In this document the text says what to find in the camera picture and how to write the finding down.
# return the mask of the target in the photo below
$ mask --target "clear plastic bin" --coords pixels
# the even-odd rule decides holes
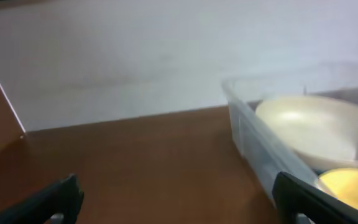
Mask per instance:
[[[282,95],[323,95],[358,105],[358,64],[325,63],[289,72],[223,82],[233,140],[271,200],[276,175],[285,171],[315,185],[318,176],[255,115],[262,101]]]

